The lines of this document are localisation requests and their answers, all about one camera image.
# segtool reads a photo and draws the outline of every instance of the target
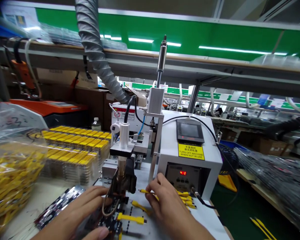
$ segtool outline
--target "fluorescent light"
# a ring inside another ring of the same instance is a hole
[[[153,43],[154,40],[141,39],[141,38],[129,38],[129,41]]]
[[[175,47],[181,47],[180,43],[171,43],[171,42],[167,42],[167,45],[169,46],[175,46]]]
[[[199,46],[199,48],[229,51],[229,52],[254,53],[254,54],[262,54],[262,55],[271,54],[271,52],[259,52],[259,51],[240,50],[240,49],[232,49],[232,48],[218,48],[218,47],[207,47],[207,46]],[[287,55],[287,53],[274,53],[274,54],[275,55],[281,55],[281,56],[286,56]]]
[[[121,37],[111,37],[111,40],[121,40]]]
[[[26,31],[31,31],[31,30],[41,30],[41,28],[38,27],[38,26],[36,26],[36,27],[24,28],[24,30],[26,30]]]

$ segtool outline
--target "water bottle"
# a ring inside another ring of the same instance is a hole
[[[101,131],[101,122],[99,122],[99,118],[94,118],[93,123],[91,125],[91,129],[95,131]]]

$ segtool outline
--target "shelf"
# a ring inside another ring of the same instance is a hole
[[[24,58],[24,42],[20,56]],[[6,64],[0,41],[0,63]],[[117,76],[157,79],[156,53],[105,49],[106,58]],[[32,67],[84,71],[83,47],[32,43],[29,56]],[[167,56],[162,82],[173,82],[300,98],[300,71],[232,61],[217,61],[184,55]]]

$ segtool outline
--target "green wall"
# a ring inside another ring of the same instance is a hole
[[[74,11],[37,8],[40,22],[78,31]],[[181,43],[181,47],[168,46],[168,52],[251,61],[261,55],[220,50],[199,49],[199,46],[271,52],[281,29],[193,22],[149,17],[99,14],[100,34],[121,37],[129,49],[159,51],[163,36],[168,42]],[[151,39],[154,42],[131,42],[128,37]],[[300,31],[285,30],[277,52],[300,57]]]

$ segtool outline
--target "green floor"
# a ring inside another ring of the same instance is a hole
[[[220,219],[235,240],[264,240],[265,234],[256,227],[249,217],[260,219],[278,240],[300,240],[299,230],[261,197],[252,187],[240,179],[240,191],[236,201],[228,208],[221,209],[231,201],[235,193],[216,184],[211,201],[217,207]]]

